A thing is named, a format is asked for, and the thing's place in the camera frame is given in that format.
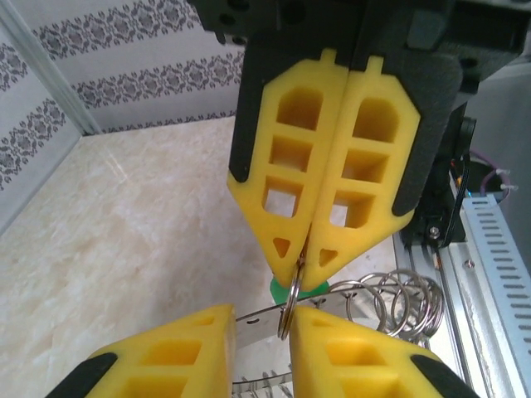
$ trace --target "marble floor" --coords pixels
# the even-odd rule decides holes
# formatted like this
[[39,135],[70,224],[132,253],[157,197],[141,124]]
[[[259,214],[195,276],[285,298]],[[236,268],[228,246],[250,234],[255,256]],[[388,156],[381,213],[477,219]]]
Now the marble floor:
[[[0,237],[3,396],[45,396],[99,347],[215,303],[236,303],[238,316],[273,304],[270,269],[226,187],[233,123],[75,146]],[[394,267],[388,239],[332,281]],[[268,344],[236,374],[261,376]]]

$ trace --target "purple wire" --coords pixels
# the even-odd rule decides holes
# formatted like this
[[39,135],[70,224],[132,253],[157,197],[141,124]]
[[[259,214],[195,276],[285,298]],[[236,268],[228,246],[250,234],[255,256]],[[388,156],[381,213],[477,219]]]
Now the purple wire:
[[480,185],[480,194],[483,197],[487,196],[487,183],[489,183],[490,179],[496,175],[496,169],[492,170],[489,174],[483,177],[483,180],[481,180]]
[[[487,194],[487,183],[489,183],[490,179],[496,175],[496,169],[500,167],[498,167],[498,165],[495,162],[493,162],[490,158],[485,156],[483,153],[479,153],[471,149],[470,154],[474,156],[475,158],[478,158],[479,160],[482,160],[483,162],[487,163],[493,169],[489,174],[487,174],[483,178],[483,180],[481,180],[480,194],[481,196],[484,197]],[[499,177],[501,178],[501,182],[505,184],[506,186],[509,186],[511,184],[509,177],[504,172],[500,173]],[[509,193],[510,193],[510,190],[508,188],[504,189],[504,199],[509,196]]]

